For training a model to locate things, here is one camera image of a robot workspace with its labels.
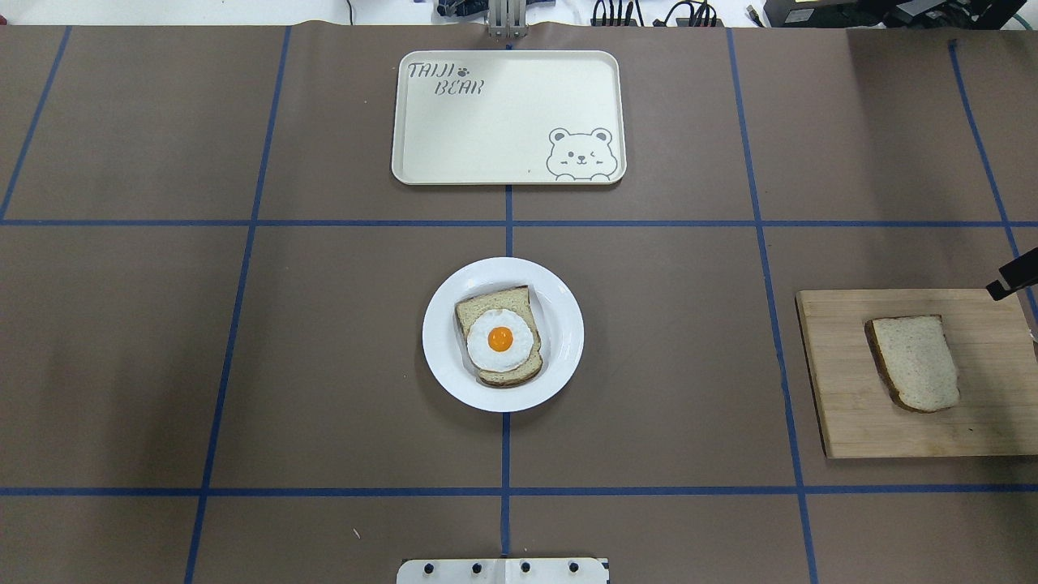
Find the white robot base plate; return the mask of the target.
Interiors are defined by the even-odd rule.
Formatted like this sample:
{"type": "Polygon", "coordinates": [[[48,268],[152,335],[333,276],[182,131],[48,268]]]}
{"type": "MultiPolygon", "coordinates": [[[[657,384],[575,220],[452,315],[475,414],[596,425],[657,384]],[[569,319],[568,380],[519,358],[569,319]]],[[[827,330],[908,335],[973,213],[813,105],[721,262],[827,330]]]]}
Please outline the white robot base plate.
{"type": "Polygon", "coordinates": [[[609,583],[607,559],[593,557],[413,559],[397,583],[609,583]]]}

